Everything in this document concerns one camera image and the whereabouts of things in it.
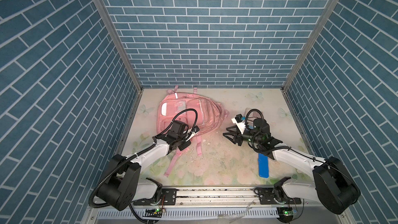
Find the pink student backpack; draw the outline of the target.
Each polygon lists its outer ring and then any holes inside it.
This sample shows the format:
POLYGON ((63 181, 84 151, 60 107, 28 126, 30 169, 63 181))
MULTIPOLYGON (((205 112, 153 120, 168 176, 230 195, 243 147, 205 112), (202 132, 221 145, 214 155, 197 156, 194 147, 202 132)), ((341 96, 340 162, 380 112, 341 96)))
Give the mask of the pink student backpack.
MULTIPOLYGON (((199 132, 191 138, 196 144, 197 155, 201 156, 203 135, 218 129, 222 122, 228 117, 229 111, 224 106, 208 97, 197 94, 197 88, 192 93, 168 90, 167 96, 160 103, 157 116, 157 132, 166 133, 170 124, 175 120, 186 123, 189 128, 199 127, 199 132)), ((177 160, 187 152, 188 148, 180 151, 172 158, 164 176, 168 177, 172 172, 177 160)))

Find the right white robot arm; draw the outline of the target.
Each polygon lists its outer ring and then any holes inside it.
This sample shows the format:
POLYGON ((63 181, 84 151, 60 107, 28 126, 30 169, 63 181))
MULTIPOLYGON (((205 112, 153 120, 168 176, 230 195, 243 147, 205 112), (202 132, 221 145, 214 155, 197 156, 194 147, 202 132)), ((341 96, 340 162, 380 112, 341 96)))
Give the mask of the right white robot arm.
POLYGON ((233 144, 241 146, 246 142, 258 154, 309 176, 309 181, 284 177, 275 183, 273 197, 277 203, 311 200, 321 203, 334 214, 341 214, 359 200, 361 191, 338 158, 314 157, 286 145, 272 137, 269 124, 263 118, 256 118, 251 127, 240 115, 232 121, 233 126, 228 127, 223 136, 233 144))

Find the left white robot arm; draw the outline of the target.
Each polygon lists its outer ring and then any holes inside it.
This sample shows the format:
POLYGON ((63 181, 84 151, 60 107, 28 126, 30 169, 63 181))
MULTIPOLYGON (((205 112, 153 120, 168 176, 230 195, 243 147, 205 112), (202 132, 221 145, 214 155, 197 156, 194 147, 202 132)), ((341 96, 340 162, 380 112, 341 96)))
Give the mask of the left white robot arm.
POLYGON ((89 206, 112 206, 121 211, 136 201, 157 204, 161 199, 162 184, 151 178, 141 179, 141 171, 172 151, 189 147, 190 139, 199 130, 196 125, 189 128, 186 123, 175 120, 154 136, 153 143, 144 150, 128 156, 113 156, 89 197, 89 206))

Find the blue pencil case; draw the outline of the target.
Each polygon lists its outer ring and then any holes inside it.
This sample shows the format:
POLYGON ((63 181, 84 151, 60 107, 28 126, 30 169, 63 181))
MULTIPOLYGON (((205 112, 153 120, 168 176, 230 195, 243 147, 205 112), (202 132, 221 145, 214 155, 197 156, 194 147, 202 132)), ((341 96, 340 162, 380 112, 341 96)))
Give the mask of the blue pencil case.
POLYGON ((258 154, 258 168, 261 178, 269 178, 268 157, 261 153, 258 154))

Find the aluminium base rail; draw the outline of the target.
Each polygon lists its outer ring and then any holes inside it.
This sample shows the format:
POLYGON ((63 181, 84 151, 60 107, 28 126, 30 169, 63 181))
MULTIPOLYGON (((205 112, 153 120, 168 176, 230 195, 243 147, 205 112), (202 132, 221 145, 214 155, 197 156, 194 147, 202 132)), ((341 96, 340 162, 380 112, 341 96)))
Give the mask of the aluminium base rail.
POLYGON ((188 222, 194 220, 265 219, 276 223, 353 224, 349 210, 340 215, 322 204, 297 198, 277 202, 271 186, 164 187, 157 203, 133 202, 136 215, 144 220, 188 222))

